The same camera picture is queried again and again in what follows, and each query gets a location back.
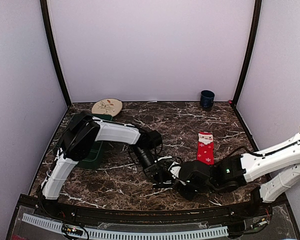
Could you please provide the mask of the green plastic divider tray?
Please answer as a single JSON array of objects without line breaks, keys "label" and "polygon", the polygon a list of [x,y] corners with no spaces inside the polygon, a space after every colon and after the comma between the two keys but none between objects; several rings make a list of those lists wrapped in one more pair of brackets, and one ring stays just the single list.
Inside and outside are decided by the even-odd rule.
[{"label": "green plastic divider tray", "polygon": [[82,111],[77,115],[78,123],[74,128],[75,140],[73,142],[73,150],[76,150],[76,157],[80,160],[77,164],[78,168],[95,170],[101,164],[104,152],[103,142],[101,140],[96,141],[101,127],[92,120],[93,117],[109,121],[113,118],[107,114],[91,114],[87,111]]}]

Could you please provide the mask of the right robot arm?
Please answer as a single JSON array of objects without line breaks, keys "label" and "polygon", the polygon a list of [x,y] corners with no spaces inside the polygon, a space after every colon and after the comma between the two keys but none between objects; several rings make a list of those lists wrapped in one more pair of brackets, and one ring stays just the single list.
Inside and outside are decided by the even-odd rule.
[{"label": "right robot arm", "polygon": [[198,160],[173,163],[169,171],[180,182],[179,193],[188,200],[207,189],[231,193],[259,177],[279,171],[273,179],[251,192],[245,213],[256,217],[264,210],[265,203],[274,202],[300,180],[300,129],[290,139],[261,151],[229,156],[216,165]]}]

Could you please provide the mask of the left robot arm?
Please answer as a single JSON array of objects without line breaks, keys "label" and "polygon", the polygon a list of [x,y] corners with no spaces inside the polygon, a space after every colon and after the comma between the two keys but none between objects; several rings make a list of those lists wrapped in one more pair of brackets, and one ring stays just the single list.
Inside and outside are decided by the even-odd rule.
[{"label": "left robot arm", "polygon": [[155,188],[170,188],[174,179],[169,166],[159,159],[157,147],[162,145],[162,136],[156,131],[147,131],[133,124],[118,123],[95,117],[86,111],[72,117],[53,150],[54,162],[37,189],[43,198],[41,210],[50,218],[57,218],[62,186],[73,168],[90,153],[96,142],[118,142],[131,146],[146,177]]}]

